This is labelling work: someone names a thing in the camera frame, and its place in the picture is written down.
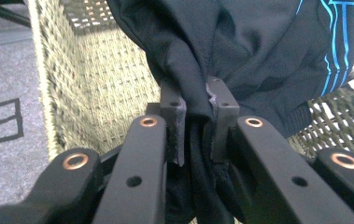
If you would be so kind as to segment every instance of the woven basket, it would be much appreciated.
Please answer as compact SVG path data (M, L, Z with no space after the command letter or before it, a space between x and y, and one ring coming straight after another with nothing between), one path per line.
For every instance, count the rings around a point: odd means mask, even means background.
M144 52L114 22L105 0L30 0L50 158L71 147L103 153L121 144L159 88ZM309 103L313 124L289 139L315 156L354 151L354 72L342 89Z
M33 0L29 8L50 159L72 147L120 145L146 104L159 101L144 52L105 1Z

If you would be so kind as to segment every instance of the gray floor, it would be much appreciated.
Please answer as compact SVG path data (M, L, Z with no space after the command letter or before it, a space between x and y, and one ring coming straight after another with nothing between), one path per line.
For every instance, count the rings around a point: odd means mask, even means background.
M7 7L28 16L24 5ZM21 201L49 163L35 49L29 34L29 29L0 19L0 204Z

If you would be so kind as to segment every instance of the dark cloth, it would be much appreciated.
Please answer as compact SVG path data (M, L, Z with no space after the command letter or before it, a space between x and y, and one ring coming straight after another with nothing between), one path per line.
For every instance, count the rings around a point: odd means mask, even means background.
M156 80L172 78L187 103L190 163L173 168L169 175L174 182L167 187L168 196L180 201L167 200L167 209L174 207L172 214L167 210L167 220L197 216L202 223L232 223L231 215L241 219L228 165L214 164L204 141L210 133L205 127L211 130L215 117L206 77L226 83L241 115L263 117L285 137L299 132L311 123L306 101L342 86L354 64L354 2L108 3L120 28L147 53Z

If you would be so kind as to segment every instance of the black jacket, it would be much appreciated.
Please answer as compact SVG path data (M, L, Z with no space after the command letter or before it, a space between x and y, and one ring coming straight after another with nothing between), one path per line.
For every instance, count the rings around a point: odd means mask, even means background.
M306 101L342 86L354 64L354 1L108 3L120 28L147 53L157 81L170 77L178 84L187 102L188 118L213 119L205 81L207 76L215 76L231 90L242 115L263 117L288 137L311 123ZM202 133L203 124L192 124L190 130ZM214 180L221 172L206 159L210 149L205 149L203 136L197 134L197 138L197 144L191 140L188 146L191 167L185 172L193 175L193 188L202 184L201 188L216 189ZM208 213L210 217L203 219L200 216L205 212L197 212L202 209L198 206L223 211L220 200L214 199L219 191L212 193L204 192L206 196L199 199L201 203L195 201L192 211L203 222L223 223L225 219L217 219L216 214ZM239 216L230 201L222 201L226 210Z

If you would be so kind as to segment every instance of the black bar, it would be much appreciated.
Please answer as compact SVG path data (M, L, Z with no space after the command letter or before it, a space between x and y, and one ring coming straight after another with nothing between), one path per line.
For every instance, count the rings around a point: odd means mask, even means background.
M118 146L101 156L101 166L103 168L104 175L109 175L112 173L113 166L116 163L120 150L121 146Z
M239 200L249 223L354 223L354 212L265 119L242 117L232 163L252 173ZM234 181L244 185L244 179Z
M165 121L133 121L93 223L164 223Z
M171 80L162 80L160 114L168 130L167 160L182 166L185 162L186 103L177 85Z
M17 24L31 27L31 22L28 18L23 17L17 13L14 13L4 7L0 7L0 18L3 18L8 21L16 22Z
M212 94L210 102L215 107L214 111L217 117L211 157L214 162L225 162L228 160L226 151L228 131L229 128L235 127L240 106L220 78L208 77L207 83L210 94Z

